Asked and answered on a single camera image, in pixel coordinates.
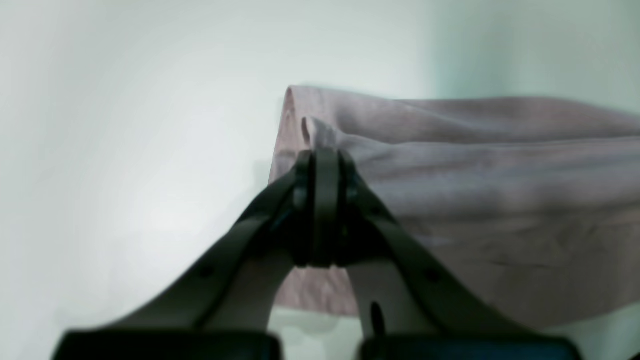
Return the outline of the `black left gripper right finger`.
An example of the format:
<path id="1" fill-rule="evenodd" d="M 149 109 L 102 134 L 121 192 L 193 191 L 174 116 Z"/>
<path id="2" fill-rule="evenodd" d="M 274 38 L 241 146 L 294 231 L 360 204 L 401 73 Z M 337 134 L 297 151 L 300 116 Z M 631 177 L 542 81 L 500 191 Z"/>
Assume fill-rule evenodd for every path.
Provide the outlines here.
<path id="1" fill-rule="evenodd" d="M 314 152 L 314 265 L 347 271 L 361 360 L 581 358 L 569 340 L 535 333 L 471 294 L 332 149 Z"/>

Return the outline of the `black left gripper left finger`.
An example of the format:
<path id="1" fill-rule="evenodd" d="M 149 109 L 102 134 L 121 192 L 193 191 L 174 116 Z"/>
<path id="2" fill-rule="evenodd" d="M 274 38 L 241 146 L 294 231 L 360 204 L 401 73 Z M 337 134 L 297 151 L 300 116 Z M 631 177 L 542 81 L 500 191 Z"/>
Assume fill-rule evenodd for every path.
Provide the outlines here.
<path id="1" fill-rule="evenodd" d="M 281 360 L 279 287 L 313 250 L 314 155 L 263 190 L 178 280 L 109 325 L 68 331 L 55 360 Z"/>

